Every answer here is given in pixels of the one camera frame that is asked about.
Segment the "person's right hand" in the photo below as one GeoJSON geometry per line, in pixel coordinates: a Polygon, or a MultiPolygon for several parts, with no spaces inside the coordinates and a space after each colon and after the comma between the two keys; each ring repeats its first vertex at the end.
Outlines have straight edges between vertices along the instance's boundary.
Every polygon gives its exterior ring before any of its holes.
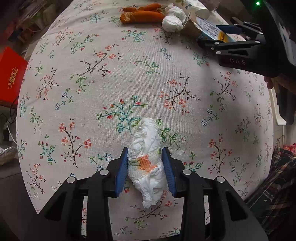
{"type": "Polygon", "coordinates": [[[275,78],[265,76],[264,81],[266,82],[268,89],[273,89],[281,85],[285,89],[289,90],[291,93],[296,95],[295,78],[290,78],[281,74],[275,78]]]}

